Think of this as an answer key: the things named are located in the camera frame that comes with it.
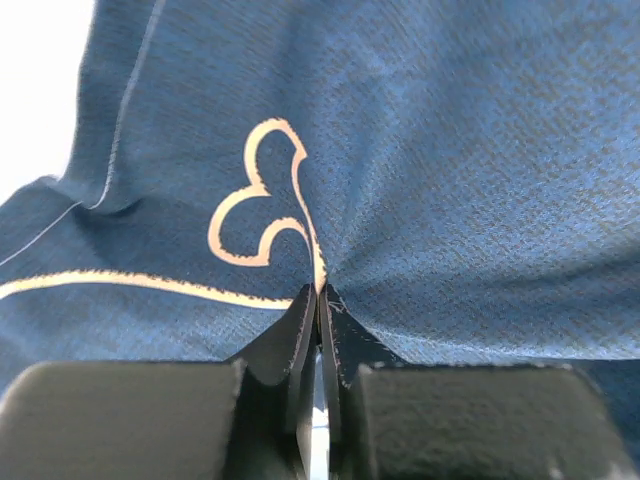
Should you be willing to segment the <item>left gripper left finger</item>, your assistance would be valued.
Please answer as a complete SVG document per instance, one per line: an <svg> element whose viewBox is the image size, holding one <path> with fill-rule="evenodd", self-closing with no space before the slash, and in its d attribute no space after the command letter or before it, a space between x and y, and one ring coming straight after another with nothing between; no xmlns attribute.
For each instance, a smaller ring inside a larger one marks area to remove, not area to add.
<svg viewBox="0 0 640 480"><path fill-rule="evenodd" d="M304 479L316 293L223 362L49 362L1 400L5 479Z"/></svg>

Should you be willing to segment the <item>blue whale pillowcase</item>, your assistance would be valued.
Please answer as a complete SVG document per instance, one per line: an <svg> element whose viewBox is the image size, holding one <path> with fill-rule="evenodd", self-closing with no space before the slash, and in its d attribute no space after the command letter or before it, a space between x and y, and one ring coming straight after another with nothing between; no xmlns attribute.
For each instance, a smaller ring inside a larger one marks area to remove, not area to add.
<svg viewBox="0 0 640 480"><path fill-rule="evenodd" d="M574 360L639 443L635 1L100 1L1 209L1 381L222 360L306 283L416 363Z"/></svg>

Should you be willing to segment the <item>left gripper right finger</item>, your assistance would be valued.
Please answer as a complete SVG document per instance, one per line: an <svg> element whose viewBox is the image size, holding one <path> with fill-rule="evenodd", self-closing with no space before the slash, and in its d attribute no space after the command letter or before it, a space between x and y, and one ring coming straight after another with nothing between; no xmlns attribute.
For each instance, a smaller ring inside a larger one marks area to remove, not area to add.
<svg viewBox="0 0 640 480"><path fill-rule="evenodd" d="M411 363L318 299L333 479L635 479L610 397L578 363Z"/></svg>

